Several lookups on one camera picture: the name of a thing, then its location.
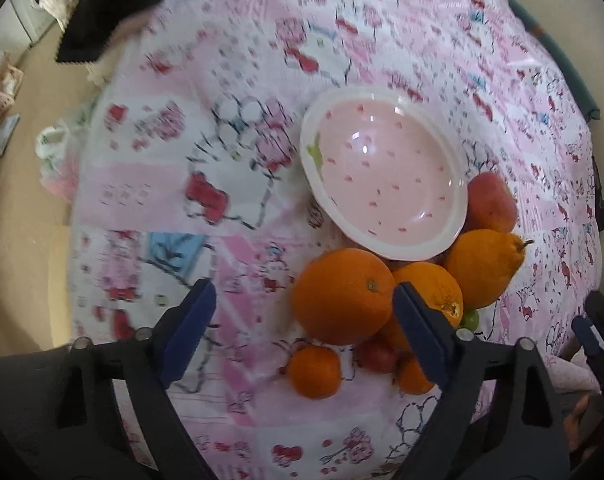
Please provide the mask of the bumpy orange with stem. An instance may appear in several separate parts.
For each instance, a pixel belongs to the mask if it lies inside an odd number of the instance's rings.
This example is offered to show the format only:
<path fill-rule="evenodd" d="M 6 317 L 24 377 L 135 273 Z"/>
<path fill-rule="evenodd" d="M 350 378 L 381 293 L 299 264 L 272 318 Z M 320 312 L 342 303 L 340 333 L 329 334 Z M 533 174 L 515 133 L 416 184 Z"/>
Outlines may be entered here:
<path fill-rule="evenodd" d="M 533 240 L 513 233 L 480 229 L 461 234 L 449 248 L 443 267 L 457 281 L 466 310 L 493 304 L 521 268 Z"/>

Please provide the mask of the red cherry tomato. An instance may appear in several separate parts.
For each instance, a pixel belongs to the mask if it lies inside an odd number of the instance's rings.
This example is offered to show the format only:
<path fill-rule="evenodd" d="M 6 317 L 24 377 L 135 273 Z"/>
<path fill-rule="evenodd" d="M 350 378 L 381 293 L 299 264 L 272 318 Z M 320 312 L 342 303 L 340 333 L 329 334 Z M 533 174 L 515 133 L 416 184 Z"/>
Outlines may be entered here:
<path fill-rule="evenodd" d="M 391 374 L 394 372 L 398 352 L 382 336 L 375 335 L 354 348 L 357 364 L 372 373 Z"/>

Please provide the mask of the pink cartoon print bedsheet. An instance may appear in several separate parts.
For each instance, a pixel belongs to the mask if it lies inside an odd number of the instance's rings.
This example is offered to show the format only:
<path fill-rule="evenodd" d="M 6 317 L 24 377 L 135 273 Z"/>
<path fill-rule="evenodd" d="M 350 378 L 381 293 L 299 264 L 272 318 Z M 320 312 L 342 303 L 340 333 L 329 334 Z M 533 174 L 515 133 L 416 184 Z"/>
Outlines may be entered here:
<path fill-rule="evenodd" d="M 336 349 L 342 380 L 300 396 L 285 368 L 313 337 L 291 299 L 444 255 L 463 193 L 493 172 L 514 196 L 524 260 L 476 334 L 528 338 L 563 391 L 601 275 L 591 134 L 556 62 L 508 0 L 163 0 L 89 124 L 72 217 L 75 332 L 124 339 L 201 278 L 216 310 L 175 411 L 221 479 L 389 476 L 439 390 L 399 388 Z"/>

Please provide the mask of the orange with torn peel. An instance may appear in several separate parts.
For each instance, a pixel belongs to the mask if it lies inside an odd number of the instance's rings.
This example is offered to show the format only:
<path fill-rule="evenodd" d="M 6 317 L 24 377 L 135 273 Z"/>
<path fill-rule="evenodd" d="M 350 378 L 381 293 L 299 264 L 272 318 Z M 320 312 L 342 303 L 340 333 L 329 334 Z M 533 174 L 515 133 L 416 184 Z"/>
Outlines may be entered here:
<path fill-rule="evenodd" d="M 397 285 L 410 283 L 431 309 L 442 312 L 451 326 L 458 327 L 463 316 L 463 297 L 454 277 L 431 262 L 414 262 L 393 272 Z"/>

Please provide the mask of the black cloth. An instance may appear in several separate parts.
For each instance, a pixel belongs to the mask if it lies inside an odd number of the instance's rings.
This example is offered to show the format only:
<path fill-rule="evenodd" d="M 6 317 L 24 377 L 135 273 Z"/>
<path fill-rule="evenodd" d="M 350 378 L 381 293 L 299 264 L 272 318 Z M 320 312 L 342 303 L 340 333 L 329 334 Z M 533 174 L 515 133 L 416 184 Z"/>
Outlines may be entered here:
<path fill-rule="evenodd" d="M 62 34 L 56 62 L 99 60 L 119 24 L 148 11 L 161 0 L 80 0 Z"/>

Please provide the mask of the red apple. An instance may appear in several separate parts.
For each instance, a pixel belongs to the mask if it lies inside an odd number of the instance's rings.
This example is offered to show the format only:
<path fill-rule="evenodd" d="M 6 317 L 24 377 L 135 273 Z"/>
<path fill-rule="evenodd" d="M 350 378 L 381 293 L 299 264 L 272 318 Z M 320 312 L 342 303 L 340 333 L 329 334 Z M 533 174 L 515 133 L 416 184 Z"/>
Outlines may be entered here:
<path fill-rule="evenodd" d="M 518 220 L 516 201 L 503 178 L 483 172 L 468 184 L 468 209 L 464 229 L 510 233 Z"/>

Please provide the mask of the teal bed edge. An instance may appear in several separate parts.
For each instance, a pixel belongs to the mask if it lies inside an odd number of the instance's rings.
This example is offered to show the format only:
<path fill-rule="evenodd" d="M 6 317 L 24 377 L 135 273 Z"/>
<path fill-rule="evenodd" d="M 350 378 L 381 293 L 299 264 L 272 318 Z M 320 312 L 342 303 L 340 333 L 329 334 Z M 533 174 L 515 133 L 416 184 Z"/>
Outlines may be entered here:
<path fill-rule="evenodd" d="M 516 0 L 508 0 L 513 14 L 523 23 L 526 32 L 537 39 L 537 41 L 546 49 L 546 51 L 556 62 L 567 87 L 584 116 L 586 122 L 593 122 L 601 119 L 601 110 L 590 90 L 579 75 L 571 60 L 567 57 L 559 44 L 546 32 L 541 24 L 528 12 L 521 3 Z"/>

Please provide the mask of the green grape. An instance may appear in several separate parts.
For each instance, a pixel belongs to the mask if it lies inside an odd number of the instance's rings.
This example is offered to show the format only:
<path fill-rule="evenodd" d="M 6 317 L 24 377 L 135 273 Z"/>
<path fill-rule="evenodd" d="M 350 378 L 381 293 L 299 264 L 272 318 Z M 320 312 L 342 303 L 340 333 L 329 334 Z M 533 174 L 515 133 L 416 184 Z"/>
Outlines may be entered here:
<path fill-rule="evenodd" d="M 464 311 L 460 327 L 475 333 L 478 330 L 478 326 L 480 326 L 480 313 L 476 309 Z"/>

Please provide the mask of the white plastic bag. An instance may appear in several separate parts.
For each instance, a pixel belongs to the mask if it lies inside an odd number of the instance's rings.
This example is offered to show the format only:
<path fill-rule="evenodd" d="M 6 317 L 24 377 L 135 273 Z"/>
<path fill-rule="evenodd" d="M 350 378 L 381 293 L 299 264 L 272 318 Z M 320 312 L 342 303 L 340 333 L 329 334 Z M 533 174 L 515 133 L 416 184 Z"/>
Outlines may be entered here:
<path fill-rule="evenodd" d="M 87 106 L 73 108 L 40 131 L 35 141 L 35 154 L 40 159 L 40 184 L 69 204 L 78 192 L 78 173 L 89 122 Z"/>

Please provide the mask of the large round orange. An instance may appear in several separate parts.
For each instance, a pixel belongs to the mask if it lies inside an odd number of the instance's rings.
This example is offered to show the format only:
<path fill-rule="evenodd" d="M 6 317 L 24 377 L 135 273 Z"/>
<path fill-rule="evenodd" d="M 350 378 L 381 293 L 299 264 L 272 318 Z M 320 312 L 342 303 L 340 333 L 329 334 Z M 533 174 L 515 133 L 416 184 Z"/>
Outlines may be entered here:
<path fill-rule="evenodd" d="M 305 266 L 295 281 L 292 313 L 304 332 L 333 346 L 359 344 L 392 316 L 393 274 L 357 248 L 327 252 Z"/>

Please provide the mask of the pink strawberry pattern bowl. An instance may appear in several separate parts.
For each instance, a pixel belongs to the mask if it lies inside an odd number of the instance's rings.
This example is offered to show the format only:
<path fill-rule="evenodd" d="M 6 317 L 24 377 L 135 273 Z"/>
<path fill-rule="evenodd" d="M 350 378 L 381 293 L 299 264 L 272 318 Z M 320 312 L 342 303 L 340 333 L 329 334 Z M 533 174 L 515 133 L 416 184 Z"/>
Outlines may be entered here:
<path fill-rule="evenodd" d="M 468 192 L 457 145 L 397 92 L 323 92 L 302 119 L 300 158 L 320 208 L 375 255 L 429 260 L 462 231 Z"/>

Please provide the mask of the small mandarin orange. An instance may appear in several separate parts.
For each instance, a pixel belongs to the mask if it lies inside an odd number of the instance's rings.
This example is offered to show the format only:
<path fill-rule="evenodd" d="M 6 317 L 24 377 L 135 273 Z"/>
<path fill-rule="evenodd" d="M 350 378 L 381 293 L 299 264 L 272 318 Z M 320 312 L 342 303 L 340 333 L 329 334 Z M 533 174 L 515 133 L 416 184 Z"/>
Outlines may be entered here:
<path fill-rule="evenodd" d="M 311 400 L 328 399 L 341 387 L 340 358 L 330 348 L 306 346 L 296 350 L 289 359 L 287 377 L 300 396 Z"/>

